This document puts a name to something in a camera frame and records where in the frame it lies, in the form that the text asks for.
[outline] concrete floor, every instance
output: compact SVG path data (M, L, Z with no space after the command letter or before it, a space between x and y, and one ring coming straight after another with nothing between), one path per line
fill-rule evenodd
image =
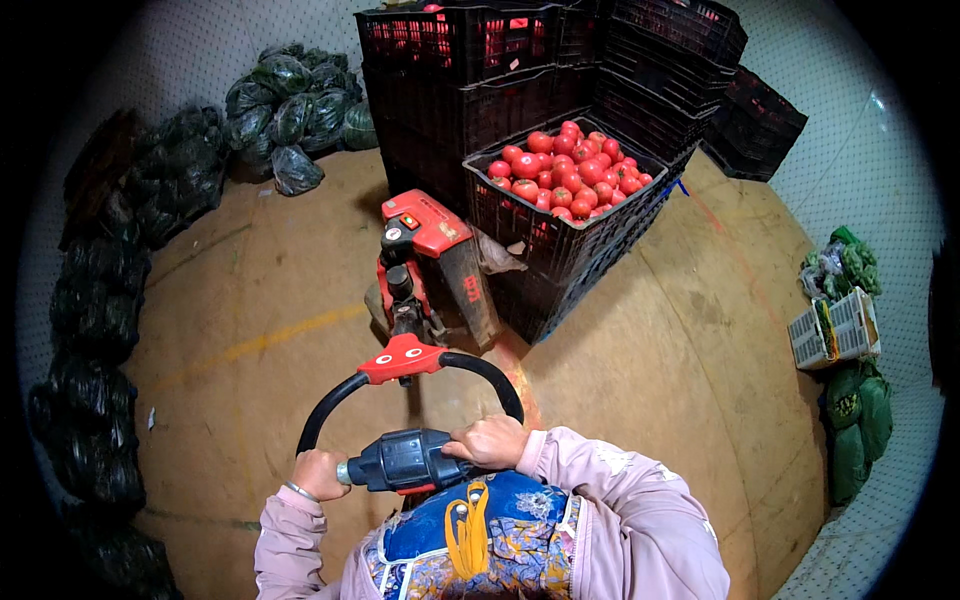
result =
M127 365L140 387L144 531L167 544L187 598L254 597L264 501L291 471L303 421L382 348L363 295L389 196L377 150L320 161L297 198L228 183L223 205L158 252ZM732 598L767 598L826 514L820 387L794 369L786 324L807 305L811 244L766 184L728 180L699 151L649 232L545 343L510 332L487 358L529 421L567 425L662 460L707 508ZM156 426L146 420L156 408ZM449 429L498 411L472 373L417 396L368 387L321 446L355 455L380 433ZM355 489L325 506L323 575L400 504Z

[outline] person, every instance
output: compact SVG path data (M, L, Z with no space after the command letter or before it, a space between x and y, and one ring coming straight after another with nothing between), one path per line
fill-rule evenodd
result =
M347 455L298 456L290 485L260 517L258 598L727 596L730 577L706 511L658 461L566 427L526 431L505 415L450 437L444 454L501 472L392 516L329 585L319 574L327 528L320 503L349 492L336 478Z

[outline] hand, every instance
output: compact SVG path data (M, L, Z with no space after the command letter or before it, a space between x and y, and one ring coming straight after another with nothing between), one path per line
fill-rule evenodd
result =
M453 442L441 448L447 456L465 458L480 468L516 468L523 456L530 432L520 421L506 415L490 415L467 429L450 432Z
M350 491L350 486L337 481L337 463L347 458L343 452L327 452L316 448L301 452L290 481L312 493L321 502L342 498Z

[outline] pink jacket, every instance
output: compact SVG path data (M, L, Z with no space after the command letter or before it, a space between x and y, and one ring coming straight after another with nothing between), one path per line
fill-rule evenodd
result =
M683 479L636 452L587 440L566 427L534 431L516 470L572 490L584 502L577 531L573 597L726 598L724 569L704 507ZM324 511L280 488L267 499L254 551L258 598L381 600L360 548L343 579L325 586L319 571Z

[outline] yellow strap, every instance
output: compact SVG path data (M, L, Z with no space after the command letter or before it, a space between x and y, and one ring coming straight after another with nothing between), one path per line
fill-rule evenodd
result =
M471 492L482 491L480 499L474 505L464 500L454 500L446 505L444 516L444 534L446 535L446 550L450 553L450 560L457 575L464 581L487 570L487 500L490 494L487 484L475 481L467 486L467 498ZM467 507L467 520L457 519L457 537L453 537L453 523L450 521L450 511L458 506Z

